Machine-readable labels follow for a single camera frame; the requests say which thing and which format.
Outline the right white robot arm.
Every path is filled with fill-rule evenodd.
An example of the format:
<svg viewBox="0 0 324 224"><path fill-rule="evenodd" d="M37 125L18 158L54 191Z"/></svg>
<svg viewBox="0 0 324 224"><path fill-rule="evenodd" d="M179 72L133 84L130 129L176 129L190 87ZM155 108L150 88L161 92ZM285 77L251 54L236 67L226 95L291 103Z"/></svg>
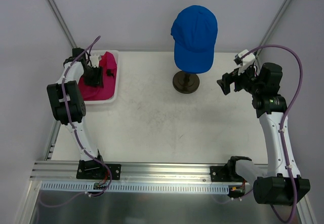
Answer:
<svg viewBox="0 0 324 224"><path fill-rule="evenodd" d="M274 63L262 65L258 75L250 65L240 73L236 68L217 81L225 95L234 84L236 92L252 95L252 105L261 124L267 150L268 167L263 171L249 157L232 156L216 175L222 179L253 185L257 203L291 206L309 191L310 181L302 178L294 161L288 134L287 103L279 95L282 67Z"/></svg>

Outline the blue cap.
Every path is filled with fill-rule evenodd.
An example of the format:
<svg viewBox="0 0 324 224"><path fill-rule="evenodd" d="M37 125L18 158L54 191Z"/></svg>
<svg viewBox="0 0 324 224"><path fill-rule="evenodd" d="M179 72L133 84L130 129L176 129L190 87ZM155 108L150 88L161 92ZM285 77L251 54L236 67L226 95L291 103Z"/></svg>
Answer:
<svg viewBox="0 0 324 224"><path fill-rule="evenodd" d="M217 18L209 9L199 5L183 9L171 27L176 66L187 73L209 71L217 35Z"/></svg>

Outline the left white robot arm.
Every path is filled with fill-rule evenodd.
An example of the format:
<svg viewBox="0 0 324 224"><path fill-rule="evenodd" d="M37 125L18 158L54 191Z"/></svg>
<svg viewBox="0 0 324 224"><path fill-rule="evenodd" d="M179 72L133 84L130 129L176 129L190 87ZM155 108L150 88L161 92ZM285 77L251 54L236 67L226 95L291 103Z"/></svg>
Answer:
<svg viewBox="0 0 324 224"><path fill-rule="evenodd" d="M62 76L56 83L47 85L47 94L55 120L68 129L79 151L77 179L105 181L109 173L87 130L86 105L78 86L83 79L87 86L103 87L103 69L88 65L86 53L82 48L72 49L72 56L63 63Z"/></svg>

